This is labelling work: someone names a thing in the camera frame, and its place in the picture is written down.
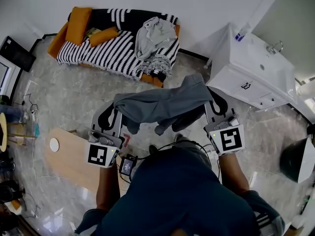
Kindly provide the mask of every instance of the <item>white wall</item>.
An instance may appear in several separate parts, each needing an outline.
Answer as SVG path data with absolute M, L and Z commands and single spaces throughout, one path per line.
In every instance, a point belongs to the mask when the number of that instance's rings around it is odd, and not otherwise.
M 57 33 L 74 6 L 133 8 L 174 14 L 183 49 L 209 56 L 228 22 L 242 27 L 262 0 L 12 0 L 43 33 Z
M 270 44 L 283 41 L 298 80 L 315 76 L 315 0 L 276 0 L 253 33 Z
M 0 45 L 10 36 L 29 51 L 33 43 L 42 37 L 39 35 L 12 0 L 0 0 Z

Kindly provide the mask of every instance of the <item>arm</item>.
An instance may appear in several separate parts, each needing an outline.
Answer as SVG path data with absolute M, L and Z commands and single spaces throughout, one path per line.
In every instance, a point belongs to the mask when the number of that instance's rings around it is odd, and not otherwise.
M 100 168 L 96 207 L 109 211 L 120 198 L 116 162 L 111 168 Z
M 222 184 L 226 188 L 239 196 L 250 190 L 248 181 L 242 172 L 234 153 L 220 156 L 219 162 L 222 174 Z

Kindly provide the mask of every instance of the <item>blanket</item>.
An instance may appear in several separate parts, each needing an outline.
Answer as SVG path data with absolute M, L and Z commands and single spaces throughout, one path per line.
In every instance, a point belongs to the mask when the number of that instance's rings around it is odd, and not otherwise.
M 180 48 L 177 38 L 168 48 L 157 50 L 156 54 L 159 54 L 157 59 L 152 57 L 154 63 L 146 62 L 145 66 L 142 66 L 143 60 L 138 60 L 134 54 L 136 34 L 143 23 L 152 17 L 159 17 L 173 24 L 177 22 L 175 16 L 143 10 L 92 10 L 89 29 L 104 30 L 114 25 L 119 30 L 119 36 L 92 48 L 88 38 L 81 46 L 66 41 L 56 60 L 58 64 L 88 64 L 137 81 L 141 79 L 143 73 L 150 74 L 152 71 L 155 73 L 160 71 L 170 77 L 171 68 Z

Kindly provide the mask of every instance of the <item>cabinet door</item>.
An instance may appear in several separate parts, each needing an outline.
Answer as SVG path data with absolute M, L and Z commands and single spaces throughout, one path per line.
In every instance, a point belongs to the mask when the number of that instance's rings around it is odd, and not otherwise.
M 274 93 L 270 93 L 260 98 L 261 102 L 270 104 L 271 106 L 284 104 L 285 101 Z
M 258 109 L 265 109 L 265 108 L 269 108 L 273 106 L 270 102 L 262 101 L 261 98 L 253 100 L 251 102 L 251 105 L 253 105 L 254 107 L 257 107 Z
M 242 85 L 251 81 L 252 79 L 249 77 L 243 76 L 226 66 L 207 85 L 231 95 L 239 90 Z
M 244 99 L 244 101 L 251 102 L 252 100 L 259 99 L 262 96 L 269 94 L 268 88 L 264 87 L 257 81 L 250 83 L 246 82 L 241 85 L 237 91 L 233 94 L 236 98 Z

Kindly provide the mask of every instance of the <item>orange cushion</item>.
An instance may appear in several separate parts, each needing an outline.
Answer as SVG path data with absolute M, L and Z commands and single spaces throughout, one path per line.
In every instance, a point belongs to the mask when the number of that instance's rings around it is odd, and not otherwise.
M 89 24 L 91 12 L 92 8 L 74 7 L 72 9 L 67 34 L 65 36 L 66 41 L 70 41 L 76 45 L 82 44 Z
M 118 35 L 119 33 L 117 32 L 116 26 L 95 33 L 89 38 L 91 47 L 104 43 Z
M 66 24 L 61 28 L 57 36 L 54 38 L 53 42 L 51 42 L 50 46 L 48 47 L 47 52 L 55 59 L 57 58 L 57 55 L 65 42 L 65 36 L 67 34 L 68 24 L 69 22 L 66 22 Z
M 162 88 L 163 82 L 160 81 L 157 77 L 154 77 L 154 78 L 153 78 L 153 85 L 154 85 L 154 86 L 157 86 L 157 87 L 159 87 L 159 88 Z
M 81 66 L 85 66 L 85 67 L 93 67 L 92 65 L 88 65 L 88 64 L 79 64 Z
M 179 37 L 179 30 L 180 30 L 180 28 L 181 28 L 180 25 L 176 25 L 175 26 L 175 33 L 176 33 L 177 37 Z
M 145 73 L 142 74 L 141 81 L 153 84 L 153 78 Z

